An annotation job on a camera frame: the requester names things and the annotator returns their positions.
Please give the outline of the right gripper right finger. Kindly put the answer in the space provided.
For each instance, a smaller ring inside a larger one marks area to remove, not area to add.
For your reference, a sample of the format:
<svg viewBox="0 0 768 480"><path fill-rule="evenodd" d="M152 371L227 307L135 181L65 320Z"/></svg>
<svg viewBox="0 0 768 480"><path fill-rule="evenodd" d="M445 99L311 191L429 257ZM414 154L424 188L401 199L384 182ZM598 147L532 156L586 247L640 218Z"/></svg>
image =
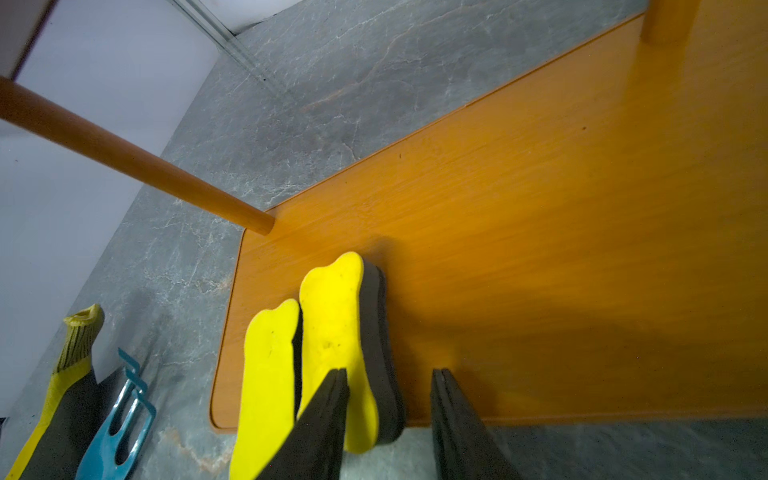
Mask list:
<svg viewBox="0 0 768 480"><path fill-rule="evenodd" d="M518 479L448 369L431 378L434 459L440 479Z"/></svg>

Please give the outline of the orange two-tier wooden shelf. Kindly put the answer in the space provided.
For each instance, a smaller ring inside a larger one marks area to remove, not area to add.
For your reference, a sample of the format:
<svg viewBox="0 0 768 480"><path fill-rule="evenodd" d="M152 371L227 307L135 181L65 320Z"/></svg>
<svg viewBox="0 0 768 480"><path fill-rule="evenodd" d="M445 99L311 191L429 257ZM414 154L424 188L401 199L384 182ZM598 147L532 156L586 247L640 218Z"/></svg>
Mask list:
<svg viewBox="0 0 768 480"><path fill-rule="evenodd" d="M497 425L767 411L763 1L655 1L265 213L9 80L1 116L248 223L214 431L251 317L349 250L385 267L412 426L437 367Z"/></svg>

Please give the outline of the yellow whiteboard eraser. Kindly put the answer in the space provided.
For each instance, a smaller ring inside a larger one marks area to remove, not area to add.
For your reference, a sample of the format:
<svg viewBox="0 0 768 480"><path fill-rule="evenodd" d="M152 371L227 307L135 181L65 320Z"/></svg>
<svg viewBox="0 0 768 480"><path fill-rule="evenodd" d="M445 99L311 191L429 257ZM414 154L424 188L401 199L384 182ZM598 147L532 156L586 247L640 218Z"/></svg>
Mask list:
<svg viewBox="0 0 768 480"><path fill-rule="evenodd" d="M280 450L296 415L294 337L300 307L287 299L251 320L245 335L244 369L231 479L255 479Z"/></svg>
<svg viewBox="0 0 768 480"><path fill-rule="evenodd" d="M383 272L358 253L346 252L307 273L299 304L303 337L298 413L308 408L330 370L344 369L350 389L344 449L363 454L397 440L406 412L392 359Z"/></svg>

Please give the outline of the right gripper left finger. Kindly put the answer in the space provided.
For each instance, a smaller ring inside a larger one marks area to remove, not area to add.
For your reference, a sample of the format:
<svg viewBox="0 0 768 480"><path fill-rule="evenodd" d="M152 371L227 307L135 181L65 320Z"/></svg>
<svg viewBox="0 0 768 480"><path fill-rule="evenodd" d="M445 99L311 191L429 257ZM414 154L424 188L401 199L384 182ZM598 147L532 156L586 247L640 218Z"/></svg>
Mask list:
<svg viewBox="0 0 768 480"><path fill-rule="evenodd" d="M257 479L339 479L349 396L346 370L330 370Z"/></svg>

